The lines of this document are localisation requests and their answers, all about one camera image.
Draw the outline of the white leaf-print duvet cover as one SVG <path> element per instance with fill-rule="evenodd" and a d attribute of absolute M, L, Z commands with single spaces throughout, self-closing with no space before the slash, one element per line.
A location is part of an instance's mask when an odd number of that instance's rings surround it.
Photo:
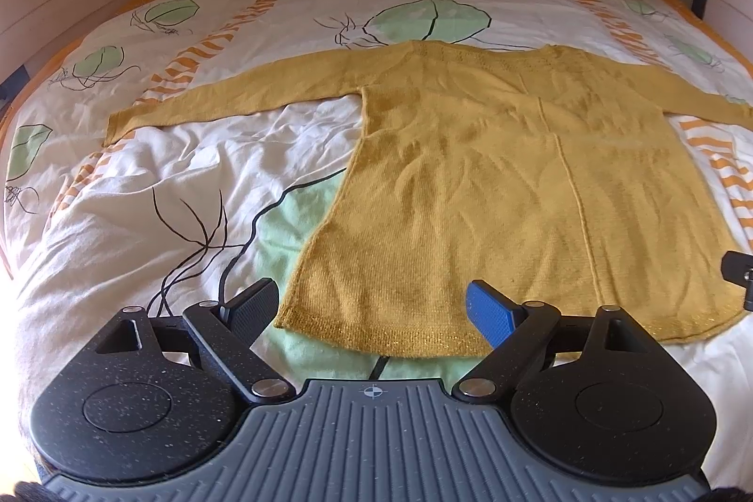
<path fill-rule="evenodd" d="M 176 315 L 269 277 L 285 298 L 362 133 L 347 94 L 223 119 L 143 126 L 110 117 L 264 65 L 324 51 L 441 42 L 508 54 L 578 48 L 661 67 L 752 112 L 752 65 L 680 0 L 139 0 L 42 72 L 1 133 L 2 392 L 27 428 L 33 403 L 97 329 L 138 304 Z M 752 246 L 752 123 L 672 115 L 734 248 Z M 666 343 L 711 396 L 719 426 L 703 469 L 752 484 L 752 319 Z M 392 357 L 274 324 L 259 353 L 291 381 L 457 380 L 481 356 Z"/>

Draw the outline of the mustard yellow knit sweater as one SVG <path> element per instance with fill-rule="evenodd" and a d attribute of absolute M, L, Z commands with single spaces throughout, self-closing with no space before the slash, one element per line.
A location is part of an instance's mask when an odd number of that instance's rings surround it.
<path fill-rule="evenodd" d="M 110 117 L 143 126 L 356 94 L 362 133 L 276 318 L 352 351 L 477 356 L 463 295 L 482 279 L 571 315 L 625 308 L 658 340 L 742 318 L 717 271 L 734 237 L 669 125 L 749 126 L 749 108 L 665 69 L 578 48 L 441 42 L 286 58 Z"/>

